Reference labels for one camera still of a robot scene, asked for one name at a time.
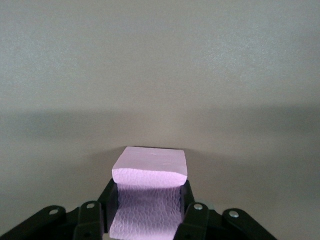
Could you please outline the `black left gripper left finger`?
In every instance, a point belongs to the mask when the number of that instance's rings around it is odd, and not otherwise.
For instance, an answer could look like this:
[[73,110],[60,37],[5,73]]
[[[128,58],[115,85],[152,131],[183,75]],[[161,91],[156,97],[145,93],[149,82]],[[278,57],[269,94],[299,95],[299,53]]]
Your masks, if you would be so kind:
[[67,212],[50,205],[36,212],[0,240],[104,240],[118,210],[118,186],[111,179],[97,200]]

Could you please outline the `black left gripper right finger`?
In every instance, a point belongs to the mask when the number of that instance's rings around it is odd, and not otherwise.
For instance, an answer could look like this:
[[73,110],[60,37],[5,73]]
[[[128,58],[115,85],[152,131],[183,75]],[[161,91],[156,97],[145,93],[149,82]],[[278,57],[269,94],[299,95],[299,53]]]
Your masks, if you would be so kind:
[[274,236],[247,212],[230,208],[217,213],[196,202],[191,185],[180,187],[179,224],[173,240],[274,240]]

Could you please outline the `pink foam block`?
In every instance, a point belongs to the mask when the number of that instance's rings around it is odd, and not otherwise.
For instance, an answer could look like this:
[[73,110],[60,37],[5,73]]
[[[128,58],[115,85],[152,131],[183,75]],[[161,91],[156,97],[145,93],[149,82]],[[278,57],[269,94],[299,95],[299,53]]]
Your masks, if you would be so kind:
[[112,168],[118,209],[110,238],[173,240],[183,219],[180,188],[187,178],[183,150],[126,147]]

